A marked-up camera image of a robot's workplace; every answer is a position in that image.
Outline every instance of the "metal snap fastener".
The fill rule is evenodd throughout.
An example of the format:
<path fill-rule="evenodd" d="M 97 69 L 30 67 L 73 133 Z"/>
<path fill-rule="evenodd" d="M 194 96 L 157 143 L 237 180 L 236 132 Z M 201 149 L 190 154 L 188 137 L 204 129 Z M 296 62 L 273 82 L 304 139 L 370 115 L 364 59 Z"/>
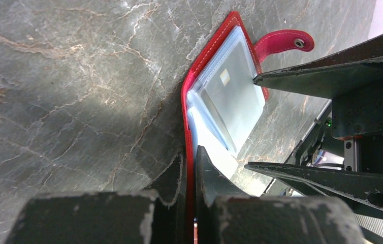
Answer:
<path fill-rule="evenodd" d="M 305 47 L 305 42 L 304 42 L 304 40 L 299 39 L 299 38 L 296 38 L 296 39 L 295 39 L 295 46 L 297 46 L 297 47 L 299 47 L 299 48 L 303 48 L 303 47 Z"/>

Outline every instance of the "gray marble table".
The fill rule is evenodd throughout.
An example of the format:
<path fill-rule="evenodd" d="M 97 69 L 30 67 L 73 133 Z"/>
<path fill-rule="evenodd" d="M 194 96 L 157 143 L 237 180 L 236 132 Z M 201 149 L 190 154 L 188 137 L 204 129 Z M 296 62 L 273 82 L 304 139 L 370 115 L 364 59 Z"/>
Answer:
<path fill-rule="evenodd" d="M 179 91 L 230 11 L 253 42 L 284 28 L 309 32 L 311 53 L 268 58 L 264 71 L 364 41 L 375 1 L 0 1 L 0 242 L 37 193 L 133 191 L 183 147 Z M 241 154 L 283 162 L 323 99 L 271 90 Z M 238 167 L 259 195 L 270 178 Z"/>

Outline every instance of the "red strap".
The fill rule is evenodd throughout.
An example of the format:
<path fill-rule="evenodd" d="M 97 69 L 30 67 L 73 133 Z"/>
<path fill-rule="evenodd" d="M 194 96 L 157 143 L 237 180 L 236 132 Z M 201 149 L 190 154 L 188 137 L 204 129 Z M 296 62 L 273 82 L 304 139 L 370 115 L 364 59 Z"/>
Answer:
<path fill-rule="evenodd" d="M 283 29 L 268 33 L 254 45 L 259 62 L 262 62 L 268 55 L 274 53 L 292 49 L 309 52 L 313 48 L 313 38 L 307 32 L 295 29 Z"/>

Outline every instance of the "red wallet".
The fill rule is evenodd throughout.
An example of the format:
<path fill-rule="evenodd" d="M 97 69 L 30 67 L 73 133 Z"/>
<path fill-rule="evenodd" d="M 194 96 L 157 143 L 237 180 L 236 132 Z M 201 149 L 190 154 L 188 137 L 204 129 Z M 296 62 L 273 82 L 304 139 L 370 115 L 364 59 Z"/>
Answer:
<path fill-rule="evenodd" d="M 187 190 L 186 190 L 186 202 L 187 202 L 187 216 L 186 224 L 192 227 L 194 218 L 194 194 L 195 194 L 195 177 L 194 177 L 194 163 L 193 163 L 193 144 L 192 135 L 188 127 L 187 121 L 187 106 L 186 96 L 187 92 L 193 85 L 195 79 L 200 72 L 205 68 L 213 55 L 217 52 L 223 41 L 229 35 L 231 30 L 240 26 L 245 34 L 248 48 L 250 49 L 251 57 L 253 59 L 256 71 L 258 74 L 262 72 L 260 63 L 270 54 L 280 53 L 287 50 L 298 49 L 301 51 L 309 52 L 314 48 L 314 40 L 306 32 L 300 30 L 279 30 L 263 36 L 256 45 L 252 45 L 247 30 L 242 23 L 241 17 L 238 12 L 230 13 L 226 20 L 221 24 L 220 28 L 211 38 L 209 43 L 204 47 L 202 52 L 197 57 L 196 61 L 192 64 L 184 84 L 181 89 L 181 104 L 182 114 L 184 118 L 184 132 L 185 132 L 185 145 L 187 156 Z M 262 92 L 265 100 L 269 98 L 269 92 L 266 88 L 262 87 Z"/>

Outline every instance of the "round hole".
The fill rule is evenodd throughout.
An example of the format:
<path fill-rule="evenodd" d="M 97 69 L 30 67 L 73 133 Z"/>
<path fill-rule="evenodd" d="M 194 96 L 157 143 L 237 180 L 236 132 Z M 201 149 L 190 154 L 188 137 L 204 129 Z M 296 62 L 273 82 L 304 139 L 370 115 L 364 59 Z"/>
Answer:
<path fill-rule="evenodd" d="M 383 193 L 373 192 L 368 194 L 367 199 L 369 203 L 377 207 L 383 207 Z"/>
<path fill-rule="evenodd" d="M 296 38 L 295 39 L 295 46 L 299 48 L 305 47 L 305 42 L 302 39 Z"/>

